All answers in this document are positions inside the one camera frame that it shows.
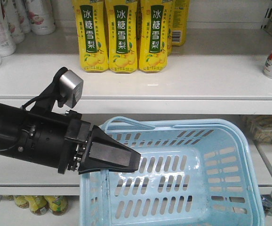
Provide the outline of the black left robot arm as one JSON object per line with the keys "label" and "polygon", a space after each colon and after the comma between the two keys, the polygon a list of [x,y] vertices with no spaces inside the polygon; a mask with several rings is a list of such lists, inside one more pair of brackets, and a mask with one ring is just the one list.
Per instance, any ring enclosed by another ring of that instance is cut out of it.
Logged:
{"label": "black left robot arm", "polygon": [[0,155],[64,174],[135,172],[141,155],[82,119],[82,114],[23,110],[0,103]]}

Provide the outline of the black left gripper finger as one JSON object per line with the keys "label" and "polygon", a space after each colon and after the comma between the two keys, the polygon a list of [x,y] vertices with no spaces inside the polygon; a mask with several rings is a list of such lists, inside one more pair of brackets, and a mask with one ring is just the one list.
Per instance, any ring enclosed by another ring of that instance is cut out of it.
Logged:
{"label": "black left gripper finger", "polygon": [[98,126],[92,128],[78,173],[100,170],[135,172],[139,169],[141,154],[112,139]]}

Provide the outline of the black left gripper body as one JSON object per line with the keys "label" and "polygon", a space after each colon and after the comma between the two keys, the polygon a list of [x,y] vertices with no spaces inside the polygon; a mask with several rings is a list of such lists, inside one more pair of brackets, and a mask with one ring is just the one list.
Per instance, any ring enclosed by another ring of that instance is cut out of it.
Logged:
{"label": "black left gripper body", "polygon": [[87,141],[90,125],[74,111],[68,115],[28,113],[20,126],[16,158],[56,168],[58,173],[64,174],[77,145]]}

